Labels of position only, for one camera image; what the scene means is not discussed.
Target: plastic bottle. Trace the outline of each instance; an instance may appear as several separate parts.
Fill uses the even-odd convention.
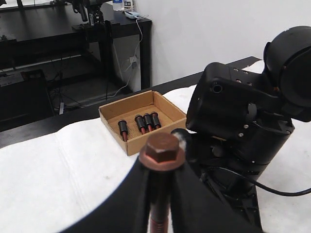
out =
[[[124,0],[124,11],[135,11],[135,8],[134,8],[134,0]]]
[[[122,0],[113,0],[113,10],[114,11],[123,10],[123,1]]]

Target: black rubber cap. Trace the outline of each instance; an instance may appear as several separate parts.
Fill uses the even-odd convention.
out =
[[[140,131],[141,128],[146,129],[145,121],[144,121],[144,119],[143,119],[143,117],[141,115],[137,115],[135,117],[135,121],[136,121],[136,124],[137,124],[137,127],[138,127],[139,131]]]
[[[157,126],[157,125],[161,127],[161,123],[160,123],[158,114],[156,112],[152,112],[151,116],[152,116],[152,121],[153,121],[154,127]]]
[[[149,113],[146,113],[144,115],[144,120],[145,120],[146,125],[151,125],[153,127],[152,117]]]
[[[123,132],[126,132],[126,134],[128,134],[128,129],[127,129],[127,125],[126,124],[127,124],[126,120],[120,120],[118,122],[121,135],[122,135]]]

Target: white wall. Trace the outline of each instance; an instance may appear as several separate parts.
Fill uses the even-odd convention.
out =
[[[262,58],[283,30],[311,25],[310,0],[136,0],[152,29],[152,84],[202,71],[214,61]]]

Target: hex bolt head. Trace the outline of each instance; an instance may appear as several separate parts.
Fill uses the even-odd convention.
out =
[[[185,152],[169,133],[152,134],[139,153],[140,162],[154,171],[171,171],[184,164]]]
[[[178,139],[166,133],[154,134],[146,143],[146,155],[158,163],[176,160],[178,150]]]

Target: copper bolt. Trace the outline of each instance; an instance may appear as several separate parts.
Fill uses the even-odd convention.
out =
[[[154,171],[171,171],[185,162],[185,153],[178,139],[169,133],[151,135],[141,149],[139,160]]]
[[[152,117],[152,121],[153,121],[153,125],[154,125],[155,129],[157,130],[157,129],[161,128],[161,123],[160,123],[160,120],[158,117],[158,113],[152,112],[151,117]]]
[[[124,142],[127,142],[127,133],[126,132],[122,132],[122,138]]]
[[[172,172],[185,162],[178,139],[169,133],[151,135],[139,154],[140,162],[155,171],[151,175],[151,233],[167,233]]]
[[[149,130],[149,132],[152,131],[152,126],[151,125],[148,125],[148,130]]]
[[[146,124],[145,124],[144,118],[141,115],[137,115],[135,117],[135,122],[136,122],[138,130],[141,132],[141,134],[145,134],[146,133]]]

